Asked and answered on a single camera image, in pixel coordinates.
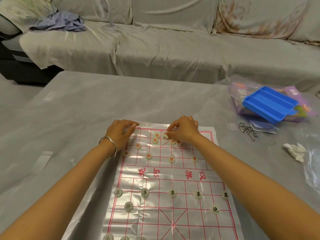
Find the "person's left arm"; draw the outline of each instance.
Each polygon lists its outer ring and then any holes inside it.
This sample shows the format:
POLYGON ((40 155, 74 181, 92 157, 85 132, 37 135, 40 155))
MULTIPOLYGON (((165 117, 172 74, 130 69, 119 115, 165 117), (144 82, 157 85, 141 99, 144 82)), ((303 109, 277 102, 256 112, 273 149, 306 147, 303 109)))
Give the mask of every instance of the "person's left arm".
MULTIPOLYGON (((122 149, 137 122, 115 120, 106 132, 122 149), (124 129, 130 126, 125 134, 124 129)), ((99 169, 115 153, 105 138, 26 210, 1 235, 0 240, 60 240, 99 169)))

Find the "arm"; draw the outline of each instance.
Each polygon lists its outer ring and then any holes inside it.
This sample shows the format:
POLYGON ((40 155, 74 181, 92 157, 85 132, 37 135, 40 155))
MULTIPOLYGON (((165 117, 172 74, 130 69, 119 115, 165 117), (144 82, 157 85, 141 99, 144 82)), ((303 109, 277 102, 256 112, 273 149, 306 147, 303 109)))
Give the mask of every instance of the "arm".
POLYGON ((320 239, 320 215, 301 199, 198 132, 190 117, 174 121, 166 134, 196 147, 211 168, 271 239, 320 239))
MULTIPOLYGON (((137 122, 115 120, 106 136, 117 149, 126 145, 137 122)), ((1 235, 0 240, 59 240, 106 159, 115 152, 108 139, 91 149, 68 173, 52 186, 1 235)))

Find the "chinese chess board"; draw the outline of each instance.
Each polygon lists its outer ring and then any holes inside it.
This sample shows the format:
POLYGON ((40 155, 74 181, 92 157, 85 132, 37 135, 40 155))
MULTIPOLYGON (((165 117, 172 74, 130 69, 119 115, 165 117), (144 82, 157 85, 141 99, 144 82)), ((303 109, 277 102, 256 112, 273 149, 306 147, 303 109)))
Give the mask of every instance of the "chinese chess board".
MULTIPOLYGON (((130 137, 129 156, 122 152, 117 167, 101 239, 111 233, 115 240, 123 236, 130 240, 243 240, 230 190, 195 148, 163 139, 168 126, 141 123, 130 137), (152 144, 155 133, 161 136, 152 144), (147 153, 152 154, 151 160, 146 159, 147 153), (168 160, 171 155, 174 163, 168 160), (123 191, 120 197, 114 196, 116 188, 123 191), (149 190, 146 198, 141 195, 143 188, 149 190), (177 192, 175 198, 170 197, 170 189, 177 192), (200 200, 195 198, 198 190, 203 194, 200 200), (222 197, 224 191, 230 196, 227 200, 222 197), (124 205, 129 201, 133 209, 126 212, 124 205), (219 214, 212 213, 213 205, 219 214)), ((213 127, 199 127, 199 131, 218 144, 213 127)))

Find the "green floral pillow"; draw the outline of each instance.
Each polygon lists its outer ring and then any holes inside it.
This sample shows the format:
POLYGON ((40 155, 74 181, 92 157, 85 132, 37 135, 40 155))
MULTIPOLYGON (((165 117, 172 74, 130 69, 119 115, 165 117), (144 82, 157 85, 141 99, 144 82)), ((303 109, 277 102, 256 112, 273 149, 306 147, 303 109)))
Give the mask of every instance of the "green floral pillow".
POLYGON ((2 0, 0 15, 9 19, 23 33, 57 8, 51 0, 2 0))

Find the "striped cloth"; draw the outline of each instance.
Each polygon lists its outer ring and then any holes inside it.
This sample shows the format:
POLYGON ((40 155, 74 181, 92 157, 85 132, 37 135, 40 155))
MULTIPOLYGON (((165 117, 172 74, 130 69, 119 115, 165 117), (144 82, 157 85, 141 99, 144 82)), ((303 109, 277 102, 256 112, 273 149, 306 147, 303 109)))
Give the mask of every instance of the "striped cloth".
POLYGON ((38 21, 29 28, 32 32, 43 32, 49 30, 61 30, 80 32, 85 31, 84 20, 78 15, 71 12, 50 13, 46 19, 38 21))

